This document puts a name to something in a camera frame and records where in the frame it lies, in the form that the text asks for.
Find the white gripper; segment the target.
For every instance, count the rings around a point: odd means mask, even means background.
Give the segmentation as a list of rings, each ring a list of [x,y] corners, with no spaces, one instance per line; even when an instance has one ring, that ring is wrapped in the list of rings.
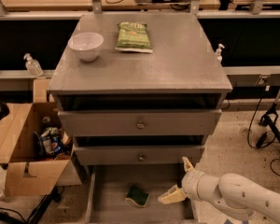
[[[215,202],[222,198],[218,188],[218,177],[194,170],[187,157],[183,157],[182,161],[186,172],[182,179],[182,189],[178,185],[172,186],[158,198],[160,203],[180,203],[185,201],[187,196],[200,202]]]

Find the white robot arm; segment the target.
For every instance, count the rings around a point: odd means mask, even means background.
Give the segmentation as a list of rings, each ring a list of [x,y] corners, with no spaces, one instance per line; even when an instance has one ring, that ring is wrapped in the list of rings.
[[[238,174],[221,177],[208,175],[194,168],[187,157],[182,158],[185,175],[181,187],[172,186],[158,201],[180,203],[186,199],[208,202],[221,213],[237,220],[248,221],[255,212],[280,224],[280,194],[260,186]]]

